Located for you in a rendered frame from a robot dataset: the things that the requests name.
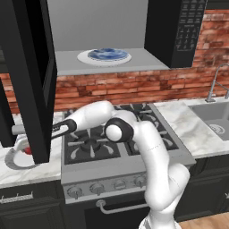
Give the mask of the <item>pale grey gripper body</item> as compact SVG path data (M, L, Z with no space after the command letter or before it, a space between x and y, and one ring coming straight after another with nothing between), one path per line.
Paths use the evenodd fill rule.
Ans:
M25 134L25 128L22 124L18 124L18 125L13 125L12 126L12 134L13 135L19 135L19 134Z

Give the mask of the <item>grey plate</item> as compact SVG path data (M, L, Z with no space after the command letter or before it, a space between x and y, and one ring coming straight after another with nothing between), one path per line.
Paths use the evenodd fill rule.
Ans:
M32 155L27 155L21 150L16 151L14 148L8 150L4 157L4 163L13 170L31 169L36 166Z

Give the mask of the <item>black microwave door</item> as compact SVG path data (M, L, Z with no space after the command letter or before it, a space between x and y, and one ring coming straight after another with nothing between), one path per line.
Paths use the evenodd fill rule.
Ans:
M47 0L0 0L0 47L33 160L47 163L57 78Z

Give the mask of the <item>white microwave turntable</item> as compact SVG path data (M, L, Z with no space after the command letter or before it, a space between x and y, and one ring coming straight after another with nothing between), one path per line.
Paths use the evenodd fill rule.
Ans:
M119 64L125 64L131 60L131 55L128 52L127 52L128 56L125 59L119 60L119 61L93 60L93 59L90 59L88 57L88 53L92 50L95 50L95 49L91 49L91 50L87 50L87 51L83 51L83 52L79 53L77 55L78 60L85 63L85 64L91 64L91 65L95 65L95 66L114 66L114 65L119 65Z

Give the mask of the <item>blue patterned plate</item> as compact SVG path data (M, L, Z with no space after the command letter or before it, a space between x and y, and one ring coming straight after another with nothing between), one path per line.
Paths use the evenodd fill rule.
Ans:
M100 48L88 53L88 57L98 61L119 61L128 56L128 53L122 49Z

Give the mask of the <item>black microwave oven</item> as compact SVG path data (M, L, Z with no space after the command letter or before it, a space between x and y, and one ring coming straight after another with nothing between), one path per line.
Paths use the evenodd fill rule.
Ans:
M208 0L47 0L60 75L169 70L192 66ZM130 55L124 64L85 64L99 48Z

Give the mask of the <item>dark drawer front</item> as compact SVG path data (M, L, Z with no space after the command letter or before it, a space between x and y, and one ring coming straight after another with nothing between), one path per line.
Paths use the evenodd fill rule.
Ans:
M0 190L0 200L24 196L33 196L33 198L0 203L0 213L47 207L51 204L56 204L60 209L63 209L64 192L59 180L14 186Z

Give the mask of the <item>silver stove knob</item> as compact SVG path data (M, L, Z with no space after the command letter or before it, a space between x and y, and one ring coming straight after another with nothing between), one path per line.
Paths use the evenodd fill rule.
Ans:
M68 189L67 193L70 197L78 199L82 196L82 189L77 186L73 186Z
M114 189L116 191L121 191L126 188L126 182L125 180L119 179L114 182Z
M90 186L90 191L98 196L105 191L104 185L97 182Z
M146 185L146 177L145 176L138 176L135 178L134 183L136 186L142 188Z

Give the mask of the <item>dark cabinet door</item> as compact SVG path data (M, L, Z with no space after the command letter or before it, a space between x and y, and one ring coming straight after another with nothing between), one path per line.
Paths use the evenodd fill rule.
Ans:
M177 222L213 216L229 210L229 174L192 179L177 205Z
M5 211L0 214L0 229L65 229L58 206Z

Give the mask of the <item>silver gas stove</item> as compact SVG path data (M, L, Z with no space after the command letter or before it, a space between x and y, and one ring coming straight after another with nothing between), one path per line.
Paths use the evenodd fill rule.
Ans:
M195 160L154 105L99 101L62 128L61 184L82 229L182 229L174 211Z

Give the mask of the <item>black oven door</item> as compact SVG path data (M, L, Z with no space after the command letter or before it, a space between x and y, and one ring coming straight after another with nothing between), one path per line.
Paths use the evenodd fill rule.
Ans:
M149 207L141 207L123 212L105 214L96 206L96 200L84 201L64 206L67 229L138 229L147 216ZM135 207L145 204L142 191L105 198L104 209Z

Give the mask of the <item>grey sink basin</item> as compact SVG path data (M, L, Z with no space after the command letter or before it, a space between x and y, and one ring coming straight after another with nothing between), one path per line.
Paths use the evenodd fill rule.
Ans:
M194 112L219 138L229 140L229 102L190 106Z

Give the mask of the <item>dark cabinet panel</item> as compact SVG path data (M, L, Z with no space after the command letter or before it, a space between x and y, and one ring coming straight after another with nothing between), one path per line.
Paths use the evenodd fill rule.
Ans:
M190 182L210 182L229 177L229 155L203 157L190 169Z

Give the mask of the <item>silver sink tap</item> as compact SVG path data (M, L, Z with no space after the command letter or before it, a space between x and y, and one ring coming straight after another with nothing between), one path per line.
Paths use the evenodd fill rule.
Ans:
M221 67L224 67L224 66L228 66L228 67L229 67L229 63L220 64L220 65L216 68L216 73L215 73L214 79L213 79L213 81L212 81L211 88L210 88L210 90L209 90L209 92L208 92L207 98L205 99L205 101L206 101L207 103L216 102L216 101L212 98L213 90L214 90L214 87L215 87L216 84L217 84L218 86L220 86L220 87L222 87L223 89L226 90L225 99L228 99L228 98L229 98L229 88L225 87L224 85L222 85L221 83L219 83L219 82L216 81L216 78L217 78L217 75L218 75L218 72L219 72L220 68L221 68Z

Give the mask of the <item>dark wall cabinet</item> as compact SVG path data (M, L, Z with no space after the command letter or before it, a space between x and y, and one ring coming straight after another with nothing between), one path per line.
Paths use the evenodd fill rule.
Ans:
M229 0L208 0L208 10L228 10Z

